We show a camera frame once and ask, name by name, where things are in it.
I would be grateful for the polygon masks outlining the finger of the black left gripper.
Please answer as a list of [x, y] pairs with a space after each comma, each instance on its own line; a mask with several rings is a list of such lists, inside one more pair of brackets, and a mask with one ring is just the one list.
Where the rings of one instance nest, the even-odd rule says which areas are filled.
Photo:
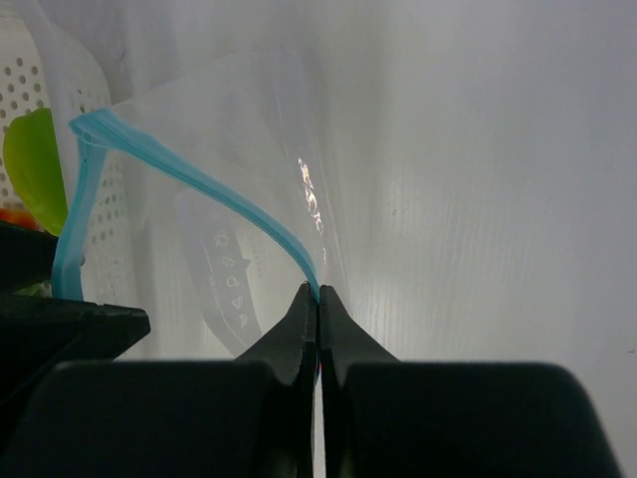
[[49, 281], [58, 238], [47, 232], [1, 223], [1, 292], [16, 293]]
[[115, 359], [149, 332], [141, 309], [3, 295], [1, 409], [23, 403], [57, 363]]

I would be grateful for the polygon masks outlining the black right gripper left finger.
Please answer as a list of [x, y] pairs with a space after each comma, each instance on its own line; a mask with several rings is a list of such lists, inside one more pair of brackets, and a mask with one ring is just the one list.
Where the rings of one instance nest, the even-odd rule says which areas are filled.
[[76, 361], [36, 389], [5, 477], [310, 477], [317, 304], [232, 360]]

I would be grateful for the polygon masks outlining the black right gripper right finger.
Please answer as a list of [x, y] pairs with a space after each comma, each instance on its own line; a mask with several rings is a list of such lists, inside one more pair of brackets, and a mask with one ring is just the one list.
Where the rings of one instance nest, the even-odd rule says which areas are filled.
[[318, 345], [329, 477], [621, 473], [587, 392], [560, 366], [399, 360], [330, 286]]

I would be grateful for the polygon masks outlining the clear teal-zipper zip bag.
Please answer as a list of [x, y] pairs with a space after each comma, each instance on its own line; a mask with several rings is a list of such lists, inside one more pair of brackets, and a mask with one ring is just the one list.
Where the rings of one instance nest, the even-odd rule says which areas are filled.
[[632, 1], [30, 1], [74, 198], [58, 293], [142, 357], [334, 287], [401, 359], [636, 374]]

